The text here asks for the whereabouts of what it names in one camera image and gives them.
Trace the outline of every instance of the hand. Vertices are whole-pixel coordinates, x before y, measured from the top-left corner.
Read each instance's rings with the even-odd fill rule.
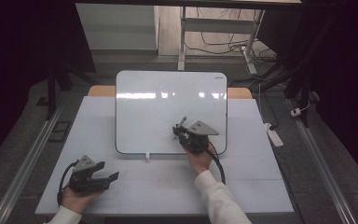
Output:
[[[201,174],[206,170],[209,170],[209,166],[211,165],[212,161],[211,156],[209,156],[206,152],[202,152],[200,154],[193,154],[187,148],[183,147],[183,149],[188,156],[188,161],[191,167],[193,167],[197,175]],[[213,146],[211,143],[209,144],[208,149],[212,151],[212,153],[214,153]]]
[[[62,191],[62,206],[78,214],[81,214],[86,208],[87,204],[92,199],[100,196],[102,193],[103,191],[84,195],[74,192],[69,187],[65,187]]]

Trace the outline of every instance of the aluminum rail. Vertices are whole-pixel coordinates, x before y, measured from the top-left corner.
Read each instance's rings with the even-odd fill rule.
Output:
[[[43,147],[48,141],[48,136],[53,130],[54,125],[62,112],[63,105],[68,99],[68,95],[68,93],[62,93],[62,98],[59,102],[56,112],[52,115],[50,120],[45,121],[41,131],[36,137],[24,160],[22,161],[19,170],[17,171],[4,197],[2,198],[0,202],[0,224],[7,222],[7,219],[10,216],[16,201],[19,199],[20,194],[25,187],[25,184],[27,183],[28,177],[34,169],[34,165],[36,164]]]
[[[287,103],[292,108],[294,108],[290,100],[287,100]],[[312,156],[316,168],[318,169],[319,174],[321,175],[321,178],[324,181],[324,185],[326,186],[328,192],[330,193],[334,206],[336,207],[337,212],[341,217],[342,223],[356,224],[357,222],[353,215],[353,212],[350,206],[348,205],[348,202],[345,199],[345,196],[342,193],[341,188],[339,187],[335,178],[331,174],[331,171],[328,168],[328,165],[324,160],[324,156],[322,155],[321,150],[316,144],[316,141],[313,138],[310,129],[305,128],[304,124],[301,122],[300,119],[296,119],[296,125],[304,139],[304,142],[306,143],[310,151],[310,155]]]

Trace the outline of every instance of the metal frame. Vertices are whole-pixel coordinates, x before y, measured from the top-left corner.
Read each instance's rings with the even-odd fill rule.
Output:
[[[257,10],[257,16],[254,21],[233,21],[217,19],[199,19],[186,18],[186,7],[181,7],[181,39],[178,57],[178,70],[185,70],[185,36],[186,32],[208,32],[208,33],[230,33],[230,34],[247,34],[249,41],[246,49],[242,52],[245,57],[246,66],[251,75],[256,75],[257,71],[250,55],[255,36],[260,26],[264,10]]]
[[[168,7],[222,7],[273,10],[323,10],[335,7],[339,0],[330,3],[280,3],[242,0],[75,0],[76,3],[168,6]]]
[[[287,104],[294,108],[290,100],[287,100]],[[322,155],[321,150],[315,142],[310,129],[306,128],[299,119],[296,119],[296,125],[304,139],[304,142],[307,145],[308,150],[310,151],[310,155],[312,156],[316,168],[318,169],[319,174],[324,181],[324,185],[326,186],[327,191],[330,193],[334,206],[336,207],[342,222],[346,224],[357,223],[353,212],[341,191],[341,188],[337,184],[336,179],[331,174],[331,171],[326,161],[324,160],[324,156]]]

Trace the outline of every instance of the whiteboard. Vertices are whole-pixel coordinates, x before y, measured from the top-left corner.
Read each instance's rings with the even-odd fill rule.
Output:
[[[227,77],[222,73],[122,71],[118,73],[116,150],[123,154],[184,154],[172,127],[183,117],[219,134],[217,153],[227,147]]]

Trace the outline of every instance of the power strip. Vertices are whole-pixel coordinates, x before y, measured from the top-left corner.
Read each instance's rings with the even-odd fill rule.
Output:
[[[271,127],[271,124],[270,123],[265,123],[264,127],[266,128],[268,138],[271,141],[272,145],[275,146],[275,147],[282,147],[283,146],[283,141],[281,140],[281,138],[279,137],[277,132],[275,132],[275,130],[270,130],[269,129],[269,127]]]

